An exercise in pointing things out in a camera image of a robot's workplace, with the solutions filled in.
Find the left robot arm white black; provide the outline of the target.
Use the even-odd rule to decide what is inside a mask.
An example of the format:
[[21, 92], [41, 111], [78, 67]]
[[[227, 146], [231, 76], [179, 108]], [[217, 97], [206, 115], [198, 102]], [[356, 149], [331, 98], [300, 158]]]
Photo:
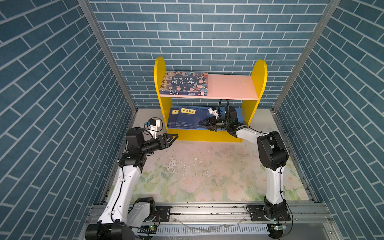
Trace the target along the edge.
[[145, 140], [144, 128], [131, 128], [126, 134], [126, 150], [119, 159], [118, 181], [107, 207], [97, 223], [88, 225], [87, 240], [136, 240], [142, 224], [156, 215], [152, 197], [137, 199], [130, 205], [147, 157], [155, 151], [169, 148], [179, 137], [161, 134]]

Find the colourful illustrated thick book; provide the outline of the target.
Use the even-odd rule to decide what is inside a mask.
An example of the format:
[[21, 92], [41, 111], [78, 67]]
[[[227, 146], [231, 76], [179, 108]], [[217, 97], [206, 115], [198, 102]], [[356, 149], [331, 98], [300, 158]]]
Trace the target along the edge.
[[208, 73], [166, 71], [161, 81], [161, 95], [208, 96]]

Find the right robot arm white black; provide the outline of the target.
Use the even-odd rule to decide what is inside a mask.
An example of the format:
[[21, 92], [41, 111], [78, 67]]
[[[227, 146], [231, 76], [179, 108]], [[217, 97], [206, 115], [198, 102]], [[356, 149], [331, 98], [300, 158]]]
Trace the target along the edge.
[[283, 175], [289, 154], [278, 132], [264, 133], [239, 122], [234, 107], [227, 106], [221, 114], [221, 105], [209, 109], [211, 117], [199, 122], [203, 128], [226, 131], [231, 136], [247, 140], [258, 147], [261, 164], [267, 169], [267, 192], [264, 213], [268, 220], [276, 220], [290, 212], [283, 193]]

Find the blue book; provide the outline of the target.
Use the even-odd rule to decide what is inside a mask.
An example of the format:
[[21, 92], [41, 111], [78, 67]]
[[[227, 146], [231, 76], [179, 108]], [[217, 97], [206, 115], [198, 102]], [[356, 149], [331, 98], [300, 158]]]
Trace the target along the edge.
[[176, 127], [179, 129], [202, 128], [200, 122], [205, 121], [210, 116], [207, 109], [180, 107]]
[[179, 129], [180, 124], [177, 121], [178, 115], [179, 115], [179, 107], [172, 107], [169, 114], [168, 119], [168, 128], [169, 129]]

